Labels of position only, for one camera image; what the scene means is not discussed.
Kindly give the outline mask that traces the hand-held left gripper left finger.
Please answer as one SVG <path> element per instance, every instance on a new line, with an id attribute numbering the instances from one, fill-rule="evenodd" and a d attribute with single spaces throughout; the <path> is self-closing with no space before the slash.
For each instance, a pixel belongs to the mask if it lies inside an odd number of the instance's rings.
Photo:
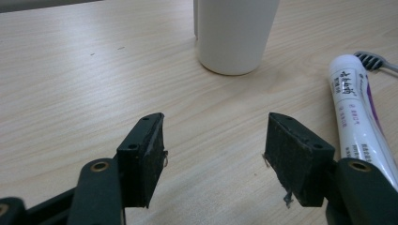
<path id="1" fill-rule="evenodd" d="M 125 207 L 148 207 L 164 168 L 168 152 L 163 144 L 164 115 L 141 118 L 116 149 Z"/>

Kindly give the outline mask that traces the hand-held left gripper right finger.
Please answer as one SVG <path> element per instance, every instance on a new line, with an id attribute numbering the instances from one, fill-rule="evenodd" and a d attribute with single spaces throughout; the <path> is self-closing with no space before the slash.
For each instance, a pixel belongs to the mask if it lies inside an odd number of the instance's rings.
<path id="1" fill-rule="evenodd" d="M 304 207 L 323 204 L 321 186 L 334 152 L 332 145 L 293 117 L 276 112 L 268 115 L 264 159 L 286 190 L 287 205 L 292 196 Z"/>

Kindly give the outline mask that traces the white toothpaste tube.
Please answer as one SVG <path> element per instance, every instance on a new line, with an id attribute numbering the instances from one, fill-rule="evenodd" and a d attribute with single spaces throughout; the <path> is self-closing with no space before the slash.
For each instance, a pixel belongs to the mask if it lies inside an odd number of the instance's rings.
<path id="1" fill-rule="evenodd" d="M 367 71 L 352 54 L 337 56 L 329 64 L 342 158 L 357 158 L 375 165 L 398 191 L 398 165 L 379 124 Z"/>

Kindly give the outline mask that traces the white cup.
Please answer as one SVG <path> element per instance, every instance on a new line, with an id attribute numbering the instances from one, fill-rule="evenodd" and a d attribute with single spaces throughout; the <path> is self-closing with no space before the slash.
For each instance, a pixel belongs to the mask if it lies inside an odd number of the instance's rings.
<path id="1" fill-rule="evenodd" d="M 257 69 L 280 0 L 193 0 L 196 53 L 205 68 L 221 75 Z"/>

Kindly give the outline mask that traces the toothbrush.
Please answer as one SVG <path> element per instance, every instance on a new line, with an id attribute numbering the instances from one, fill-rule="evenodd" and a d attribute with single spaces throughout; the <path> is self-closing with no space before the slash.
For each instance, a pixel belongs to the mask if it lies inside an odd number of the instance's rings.
<path id="1" fill-rule="evenodd" d="M 386 68 L 398 73 L 397 65 L 388 62 L 384 57 L 378 54 L 358 51 L 355 52 L 354 55 L 359 58 L 359 60 L 362 62 L 362 65 L 367 70 L 377 70 L 380 68 Z"/>

